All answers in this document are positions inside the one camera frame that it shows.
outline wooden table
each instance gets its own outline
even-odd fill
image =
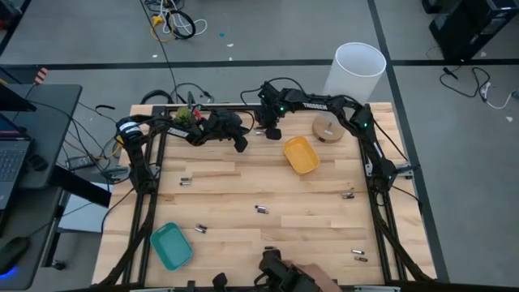
[[[380,126],[403,148],[392,105],[372,103],[371,108]],[[131,108],[131,114],[151,111],[151,105]],[[221,272],[226,273],[229,286],[252,286],[260,274],[258,264],[265,246],[279,248],[283,258],[294,263],[319,264],[341,285],[384,283],[358,140],[346,132],[338,143],[320,143],[311,133],[317,114],[287,114],[279,123],[281,141],[250,133],[243,153],[234,150],[232,141],[209,141],[193,147],[168,136],[154,230],[167,222],[177,223],[192,245],[194,256],[185,267],[168,272],[152,249],[146,286],[185,287],[188,280],[195,280],[196,286],[212,286],[212,279]],[[248,127],[251,117],[240,115]],[[317,170],[304,176],[292,170],[283,154],[283,143],[296,135],[306,136],[321,160]],[[378,130],[377,136],[385,155],[395,164],[402,163],[397,150]],[[153,155],[157,154],[157,145]],[[128,164],[124,154],[121,165]],[[187,175],[192,175],[192,186],[179,186],[180,178]],[[414,193],[410,180],[398,178],[395,186]],[[130,189],[129,182],[117,185],[110,205]],[[353,191],[355,199],[343,200],[344,191]],[[401,244],[422,270],[434,277],[416,201],[394,189],[390,196]],[[270,213],[257,213],[256,204],[268,207]],[[147,206],[145,201],[142,219]],[[92,282],[102,280],[126,250],[134,207],[135,193],[107,218]],[[195,231],[196,223],[206,225],[208,232]],[[396,279],[395,261],[387,241],[386,247],[392,277]],[[369,261],[355,260],[351,249],[365,251]],[[137,251],[134,263],[139,263],[139,258]],[[137,272],[138,265],[134,264],[132,281],[136,281]]]

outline teal tray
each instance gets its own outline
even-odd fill
[[[166,223],[155,231],[150,238],[162,264],[169,271],[174,271],[193,258],[193,250],[186,237],[173,222]]]

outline white trash can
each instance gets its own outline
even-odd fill
[[[341,45],[324,85],[324,95],[345,94],[365,104],[386,70],[382,53],[363,43]]]

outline gray floor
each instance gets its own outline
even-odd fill
[[[186,1],[185,11],[205,18],[209,29],[191,41],[166,44],[171,61],[330,59],[336,47],[349,41],[378,47],[365,0]],[[392,59],[441,58],[437,49],[429,51],[436,44],[427,29],[431,16],[423,12],[420,0],[375,3]],[[518,32],[519,17],[482,50],[486,57],[479,54],[477,58],[519,58],[519,43],[514,41]],[[1,64],[162,61],[161,48],[150,37],[136,0],[33,0],[0,57]],[[489,97],[494,104],[502,105],[510,91],[519,89],[519,66],[483,68],[492,77]],[[519,286],[519,215],[515,210],[519,203],[515,174],[519,101],[512,100],[507,109],[497,111],[479,98],[461,97],[440,85],[441,69],[395,67],[395,72],[448,274],[452,282]],[[174,70],[178,83],[195,82],[221,102],[238,101],[242,90],[278,76],[297,79],[308,92],[320,92],[327,72],[327,66]],[[460,80],[449,79],[450,85],[474,90],[469,67],[457,75]],[[145,93],[173,88],[166,69],[51,71],[46,83],[82,84],[81,101],[115,106],[115,111],[105,111],[115,119],[127,115]],[[387,76],[371,101],[393,101]],[[84,108],[77,109],[75,118],[102,144],[113,135],[113,124]],[[92,141],[86,145],[99,151]],[[71,156],[78,154],[66,149]],[[67,236],[60,243],[58,258],[68,261],[69,269],[42,269],[32,290],[64,290],[89,283],[100,237]]]

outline yellow bowl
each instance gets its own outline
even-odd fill
[[[311,172],[320,164],[320,159],[314,148],[303,136],[296,136],[286,141],[284,150],[286,158],[299,175]]]

